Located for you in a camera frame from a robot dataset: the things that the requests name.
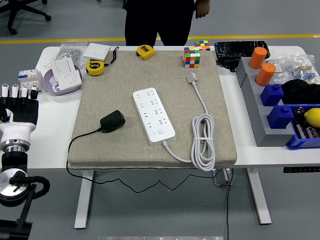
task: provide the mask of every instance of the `tape measure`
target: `tape measure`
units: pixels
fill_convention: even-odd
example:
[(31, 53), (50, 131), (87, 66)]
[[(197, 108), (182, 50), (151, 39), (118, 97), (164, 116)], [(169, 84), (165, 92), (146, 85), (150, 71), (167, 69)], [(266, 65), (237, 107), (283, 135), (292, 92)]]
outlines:
[(156, 51), (149, 45), (141, 45), (136, 50), (136, 55), (143, 61), (151, 58), (155, 53)]
[(105, 72), (105, 62), (88, 61), (85, 70), (91, 76), (99, 76)]
[(117, 46), (113, 50), (113, 59), (110, 63), (105, 63), (104, 61), (97, 61), (97, 60), (88, 61), (86, 63), (86, 68), (85, 68), (86, 73), (91, 76), (99, 76), (99, 75), (103, 74), (105, 72), (105, 67), (109, 66), (110, 64), (112, 64), (116, 60), (116, 58), (117, 58), (116, 51), (118, 49), (119, 49), (119, 47)]

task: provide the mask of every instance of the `yellow floor line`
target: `yellow floor line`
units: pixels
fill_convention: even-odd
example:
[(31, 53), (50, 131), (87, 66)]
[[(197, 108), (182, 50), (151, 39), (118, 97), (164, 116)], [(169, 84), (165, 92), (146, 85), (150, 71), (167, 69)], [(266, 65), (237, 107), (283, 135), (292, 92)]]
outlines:
[[(272, 35), (202, 35), (189, 36), (189, 40), (209, 39), (294, 39), (294, 38), (320, 38), (320, 34), (272, 34)], [(61, 38), (61, 39), (29, 39), (29, 40), (0, 40), (0, 44), (45, 44), (62, 42), (124, 42), (124, 37), (106, 38)]]

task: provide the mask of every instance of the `rubik's cube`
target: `rubik's cube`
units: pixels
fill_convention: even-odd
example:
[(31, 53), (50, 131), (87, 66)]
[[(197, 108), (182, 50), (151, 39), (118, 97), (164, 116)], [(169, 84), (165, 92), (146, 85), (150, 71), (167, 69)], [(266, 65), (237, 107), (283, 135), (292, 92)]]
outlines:
[(199, 50), (210, 51), (210, 45), (207, 40), (204, 41), (195, 41), (194, 46)]
[(196, 47), (185, 47), (183, 64), (185, 69), (198, 68), (200, 64), (200, 51)]

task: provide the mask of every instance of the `person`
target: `person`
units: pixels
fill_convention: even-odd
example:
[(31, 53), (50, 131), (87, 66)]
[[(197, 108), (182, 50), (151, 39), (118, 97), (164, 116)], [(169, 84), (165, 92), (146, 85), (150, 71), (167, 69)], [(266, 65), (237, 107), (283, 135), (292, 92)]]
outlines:
[(191, 22), (205, 17), (210, 0), (128, 0), (125, 4), (127, 46), (154, 46), (157, 33), (165, 46), (184, 46)]

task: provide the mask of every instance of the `orange cup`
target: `orange cup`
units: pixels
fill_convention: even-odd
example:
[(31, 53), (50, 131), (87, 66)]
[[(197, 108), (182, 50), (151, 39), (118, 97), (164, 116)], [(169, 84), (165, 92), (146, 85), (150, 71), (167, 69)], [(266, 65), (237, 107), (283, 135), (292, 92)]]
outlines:
[(263, 64), (258, 76), (255, 79), (256, 84), (258, 84), (261, 87), (267, 86), (271, 78), (273, 77), (276, 69), (276, 66), (271, 63)]
[(264, 62), (267, 53), (268, 53), (267, 49), (261, 46), (256, 47), (251, 56), (249, 66), (253, 69), (261, 68), (261, 65)]

